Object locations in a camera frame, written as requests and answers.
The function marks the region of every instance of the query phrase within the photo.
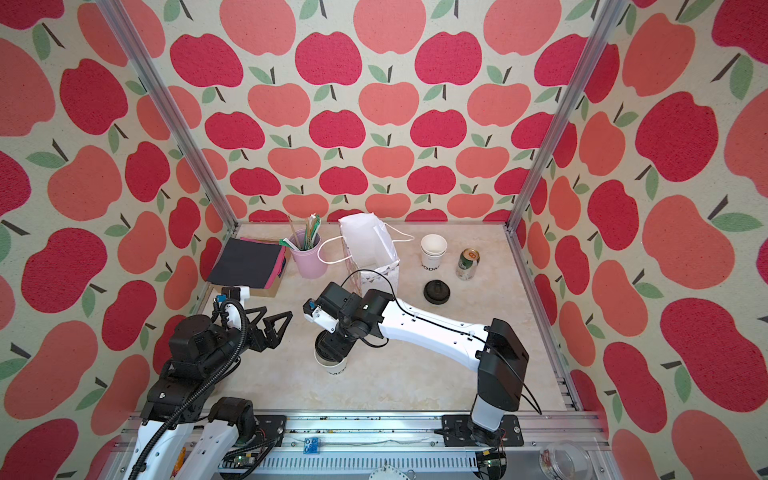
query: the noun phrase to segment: pink cup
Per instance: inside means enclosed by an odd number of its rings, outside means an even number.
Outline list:
[[[289,240],[297,247],[304,242],[304,230],[298,230],[296,235],[301,239],[297,240],[294,235],[291,235]],[[320,239],[320,235],[315,236],[315,243],[309,250],[296,251],[291,250],[293,260],[296,262],[296,266],[299,268],[299,274],[304,278],[313,280],[325,275],[328,270],[328,265],[320,261],[318,253],[320,251],[320,244],[323,241]]]

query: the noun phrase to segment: paper bag handle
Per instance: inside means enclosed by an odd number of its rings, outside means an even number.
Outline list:
[[[323,249],[323,247],[326,245],[326,243],[328,243],[328,242],[332,242],[332,241],[334,241],[334,240],[338,240],[339,238],[344,238],[344,236],[343,236],[343,235],[339,235],[338,237],[329,238],[328,240],[326,240],[326,241],[324,241],[324,242],[322,242],[322,243],[320,244],[320,248],[318,248],[318,249],[317,249],[317,258],[318,258],[318,259],[319,259],[321,262],[325,263],[326,265],[333,265],[334,263],[341,263],[341,262],[343,262],[344,260],[346,260],[346,259],[348,259],[348,258],[352,258],[352,255],[349,255],[348,257],[344,257],[344,258],[342,258],[341,260],[334,260],[333,262],[326,262],[326,261],[325,261],[325,260],[323,260],[323,258],[320,256],[320,251]]]
[[[395,242],[409,242],[409,241],[411,241],[411,240],[413,240],[413,239],[415,238],[413,235],[408,235],[407,233],[403,233],[403,232],[401,232],[400,230],[397,230],[395,227],[393,227],[393,226],[392,226],[392,225],[390,225],[389,223],[386,223],[386,222],[385,222],[384,224],[385,224],[387,227],[389,227],[389,228],[393,229],[395,232],[399,233],[400,235],[404,235],[405,237],[410,237],[410,238],[409,238],[409,239],[407,239],[407,240],[392,240],[392,242],[393,242],[393,243],[395,243]]]

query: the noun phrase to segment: black mounting plate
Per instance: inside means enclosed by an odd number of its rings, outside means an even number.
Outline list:
[[[452,432],[451,435],[443,435],[442,439],[446,447],[473,447],[477,446],[470,436],[469,415],[443,415],[442,429]],[[524,445],[520,421],[515,415],[504,415],[501,428],[505,430],[503,443],[505,447],[522,447]]]

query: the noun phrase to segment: white paper bag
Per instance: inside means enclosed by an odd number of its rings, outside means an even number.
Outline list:
[[[322,250],[328,242],[342,239],[343,251],[346,256],[341,260],[331,262],[326,262],[322,256],[319,258],[329,265],[346,262],[350,273],[360,268],[375,270],[389,280],[396,295],[400,259],[397,256],[397,250],[395,250],[395,242],[409,242],[413,240],[413,235],[403,233],[382,222],[374,214],[347,215],[339,219],[339,225],[341,226],[341,235],[324,241],[319,250]],[[410,238],[392,240],[387,227]],[[390,292],[389,284],[373,272],[355,273],[350,281],[353,282],[353,290],[360,296],[364,296],[372,288]]]

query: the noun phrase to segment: table surface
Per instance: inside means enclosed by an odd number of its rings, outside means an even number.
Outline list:
[[[541,408],[565,410],[503,227],[403,223],[396,227],[415,236],[411,242],[395,243],[401,262],[398,297],[460,321],[486,325],[494,318],[507,321],[530,356],[525,382]],[[432,272],[424,270],[420,260],[419,241],[427,233],[442,235],[449,245],[443,263]],[[244,224],[239,232],[239,237],[265,240],[289,235],[288,225]],[[338,224],[322,225],[319,235],[323,239],[339,235]],[[455,275],[455,265],[467,247],[480,252],[481,262],[475,278],[463,281]],[[343,258],[340,242],[329,243],[323,258]],[[304,319],[301,307],[328,282],[341,283],[347,274],[341,262],[330,265],[319,279],[307,280],[291,260],[274,298],[250,298],[246,308],[266,306],[267,315],[291,310],[293,320],[277,349],[244,353],[240,368],[217,386],[207,406],[222,396],[236,396],[253,401],[255,409],[470,410],[477,393],[476,373],[411,343],[392,340],[382,349],[358,343],[339,375],[328,374],[316,363],[314,342],[321,329]],[[423,296],[424,285],[434,279],[451,288],[451,297],[443,305],[432,305]],[[207,314],[211,300],[204,310]],[[520,410],[532,408],[523,402]]]

